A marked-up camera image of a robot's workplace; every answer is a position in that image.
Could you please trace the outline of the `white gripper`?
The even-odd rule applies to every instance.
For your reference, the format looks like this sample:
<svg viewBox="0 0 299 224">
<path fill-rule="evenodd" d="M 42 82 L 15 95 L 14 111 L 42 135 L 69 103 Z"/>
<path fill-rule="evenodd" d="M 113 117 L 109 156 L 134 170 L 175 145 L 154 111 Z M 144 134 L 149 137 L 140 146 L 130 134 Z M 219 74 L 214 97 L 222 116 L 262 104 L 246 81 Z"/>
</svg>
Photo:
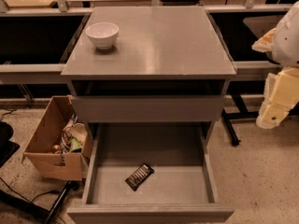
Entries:
<svg viewBox="0 0 299 224">
<path fill-rule="evenodd" d="M 285 66 L 299 63 L 299 2 L 273 28 L 251 46 L 258 52 L 270 52 L 275 62 Z M 264 84 L 264 100 L 256 124 L 263 129 L 277 127 L 299 103 L 299 69 L 284 67 L 269 73 Z"/>
</svg>

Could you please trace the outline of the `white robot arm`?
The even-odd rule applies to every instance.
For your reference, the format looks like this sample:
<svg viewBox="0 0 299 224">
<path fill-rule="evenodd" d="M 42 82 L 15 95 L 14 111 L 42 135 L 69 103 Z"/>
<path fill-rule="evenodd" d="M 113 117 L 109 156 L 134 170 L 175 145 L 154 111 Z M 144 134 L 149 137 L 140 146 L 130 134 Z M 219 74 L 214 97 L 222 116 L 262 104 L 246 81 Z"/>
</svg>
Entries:
<svg viewBox="0 0 299 224">
<path fill-rule="evenodd" d="M 271 59 L 283 66 L 274 75 L 269 73 L 256 124 L 263 129 L 277 127 L 299 103 L 299 2 L 296 2 L 278 25 L 259 38 L 252 49 L 268 52 Z"/>
</svg>

